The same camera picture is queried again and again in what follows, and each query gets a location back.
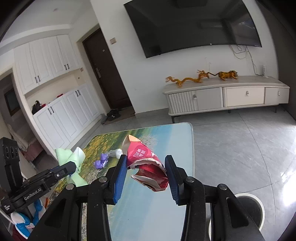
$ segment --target screw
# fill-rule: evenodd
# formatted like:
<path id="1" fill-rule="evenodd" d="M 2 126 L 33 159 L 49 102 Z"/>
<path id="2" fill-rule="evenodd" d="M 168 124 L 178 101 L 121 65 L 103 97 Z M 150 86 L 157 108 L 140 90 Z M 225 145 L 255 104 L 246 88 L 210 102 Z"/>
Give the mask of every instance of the screw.
<path id="1" fill-rule="evenodd" d="M 225 184 L 219 184 L 219 188 L 221 190 L 226 190 L 227 189 L 227 186 Z"/>
<path id="2" fill-rule="evenodd" d="M 100 177 L 99 178 L 100 183 L 105 183 L 107 180 L 108 180 L 107 177 Z"/>
<path id="3" fill-rule="evenodd" d="M 67 190 L 72 190 L 74 188 L 74 184 L 70 183 L 66 186 Z"/>
<path id="4" fill-rule="evenodd" d="M 187 182 L 192 183 L 194 182 L 194 178 L 193 177 L 186 177 L 185 179 Z"/>

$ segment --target table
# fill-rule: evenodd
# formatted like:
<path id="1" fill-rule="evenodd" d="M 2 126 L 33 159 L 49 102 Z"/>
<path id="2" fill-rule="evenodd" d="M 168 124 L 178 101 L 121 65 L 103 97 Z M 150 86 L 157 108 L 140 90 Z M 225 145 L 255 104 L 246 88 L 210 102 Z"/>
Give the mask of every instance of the table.
<path id="1" fill-rule="evenodd" d="M 187 175 L 194 175 L 193 129 L 190 123 L 177 123 L 129 131 L 120 131 L 95 136 L 83 149 L 86 158 L 80 175 L 88 182 L 104 176 L 118 159 L 110 158 L 104 169 L 97 170 L 93 162 L 100 154 L 122 147 L 126 135 L 139 138 L 164 164 L 167 155 L 172 155 L 178 167 Z M 177 206 L 169 187 L 153 192 L 131 178 L 136 170 L 128 170 L 121 199 L 115 206 L 108 205 L 108 217 L 113 241 L 180 241 L 186 206 Z M 52 201 L 65 187 L 61 180 L 50 197 Z M 82 240 L 86 240 L 86 204 L 82 216 Z"/>

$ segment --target wall socket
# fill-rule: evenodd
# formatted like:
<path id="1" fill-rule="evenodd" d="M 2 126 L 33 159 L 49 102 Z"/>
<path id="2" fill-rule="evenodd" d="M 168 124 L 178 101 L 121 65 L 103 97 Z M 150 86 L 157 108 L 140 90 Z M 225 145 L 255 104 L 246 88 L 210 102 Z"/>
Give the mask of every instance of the wall socket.
<path id="1" fill-rule="evenodd" d="M 265 78 L 268 78 L 267 73 L 266 73 L 266 65 L 263 65 L 263 76 Z"/>

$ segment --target black bag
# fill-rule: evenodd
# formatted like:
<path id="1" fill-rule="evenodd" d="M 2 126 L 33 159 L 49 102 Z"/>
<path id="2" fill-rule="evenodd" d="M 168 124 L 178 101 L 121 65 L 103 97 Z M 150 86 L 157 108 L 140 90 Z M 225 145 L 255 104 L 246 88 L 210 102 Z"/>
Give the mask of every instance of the black bag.
<path id="1" fill-rule="evenodd" d="M 36 100 L 35 104 L 32 106 L 32 114 L 35 114 L 39 110 L 41 110 L 41 104 Z"/>

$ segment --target wall-mounted tv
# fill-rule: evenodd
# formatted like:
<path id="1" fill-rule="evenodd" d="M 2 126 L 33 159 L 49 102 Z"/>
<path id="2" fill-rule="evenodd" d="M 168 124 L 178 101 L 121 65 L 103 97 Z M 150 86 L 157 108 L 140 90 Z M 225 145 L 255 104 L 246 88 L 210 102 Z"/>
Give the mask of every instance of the wall-mounted tv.
<path id="1" fill-rule="evenodd" d="M 242 0 L 132 0 L 124 6 L 147 58 L 204 45 L 262 47 Z"/>

